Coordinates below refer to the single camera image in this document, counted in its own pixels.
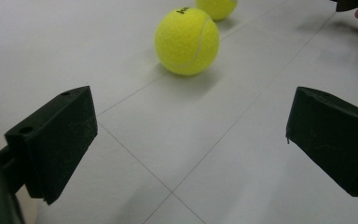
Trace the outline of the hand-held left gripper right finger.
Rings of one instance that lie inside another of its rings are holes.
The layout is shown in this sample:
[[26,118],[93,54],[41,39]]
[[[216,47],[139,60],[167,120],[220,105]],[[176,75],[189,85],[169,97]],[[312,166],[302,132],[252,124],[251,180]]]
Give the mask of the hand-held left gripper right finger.
[[330,93],[296,89],[286,138],[358,197],[358,107]]

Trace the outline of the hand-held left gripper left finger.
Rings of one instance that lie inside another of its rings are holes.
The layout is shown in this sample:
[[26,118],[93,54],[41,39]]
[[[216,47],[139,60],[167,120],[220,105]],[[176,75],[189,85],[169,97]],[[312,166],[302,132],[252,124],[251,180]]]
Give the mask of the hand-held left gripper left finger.
[[5,133],[0,152],[11,193],[54,203],[98,133],[90,87],[65,91]]

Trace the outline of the white table mat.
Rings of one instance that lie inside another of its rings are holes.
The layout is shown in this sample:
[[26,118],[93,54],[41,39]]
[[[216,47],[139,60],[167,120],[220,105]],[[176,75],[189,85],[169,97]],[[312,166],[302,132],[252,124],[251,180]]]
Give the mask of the white table mat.
[[358,106],[358,19],[330,0],[239,0],[204,73],[164,69],[154,33],[193,0],[0,0],[0,136],[92,90],[99,131],[35,224],[358,224],[358,198],[285,126],[296,88]]

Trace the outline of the yellow tennis ball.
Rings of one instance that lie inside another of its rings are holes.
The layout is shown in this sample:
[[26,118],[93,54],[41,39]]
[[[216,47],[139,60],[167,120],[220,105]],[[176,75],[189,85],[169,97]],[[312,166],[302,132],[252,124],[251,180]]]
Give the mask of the yellow tennis ball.
[[195,0],[197,8],[205,11],[214,21],[227,18],[236,8],[238,0]]
[[201,9],[177,8],[159,23],[154,45],[166,69],[178,75],[194,76],[213,63],[219,49],[219,31]]

